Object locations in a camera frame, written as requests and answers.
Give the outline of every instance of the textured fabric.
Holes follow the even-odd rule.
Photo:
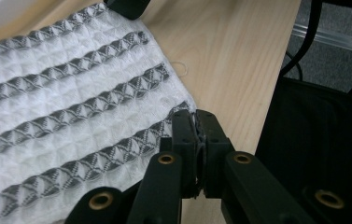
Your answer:
[[[195,104],[141,21],[96,4],[0,41],[0,223],[66,218],[139,181]]]

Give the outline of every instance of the table surface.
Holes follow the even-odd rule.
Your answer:
[[[95,2],[100,1],[64,0],[32,29]],[[217,116],[236,150],[255,152],[299,5],[300,0],[151,0],[142,16],[198,108]],[[182,223],[225,223],[219,200],[183,200]]]

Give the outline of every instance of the waffle towel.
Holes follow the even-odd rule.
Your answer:
[[[105,4],[0,41],[0,223],[53,223],[139,181],[195,104],[141,21]]]

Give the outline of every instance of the screw hole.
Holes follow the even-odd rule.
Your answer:
[[[176,158],[174,158],[172,155],[161,155],[159,158],[158,158],[158,161],[161,163],[161,164],[171,164],[173,163],[174,161],[176,160]]]
[[[110,192],[101,192],[91,197],[89,200],[89,207],[92,210],[102,210],[111,205],[113,199],[114,198]]]
[[[342,209],[345,207],[345,203],[342,198],[331,191],[319,189],[316,191],[315,197],[320,203],[326,205],[327,207],[333,209]]]
[[[248,164],[248,163],[251,163],[251,159],[246,156],[246,155],[243,155],[243,154],[237,154],[233,157],[233,160],[238,162],[238,163],[241,163],[241,164]]]

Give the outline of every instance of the metal bar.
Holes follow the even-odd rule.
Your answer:
[[[315,223],[253,155],[229,153],[225,175],[250,223]]]
[[[174,152],[154,155],[134,199],[127,223],[178,224],[182,159]]]
[[[102,187],[86,193],[71,211],[65,224],[105,224],[117,220],[122,202],[118,189]]]
[[[307,32],[307,27],[300,24],[295,24],[292,29],[292,34],[305,38]],[[337,48],[352,50],[352,36],[342,35],[331,31],[326,31],[323,29],[317,29],[315,36],[315,41]]]

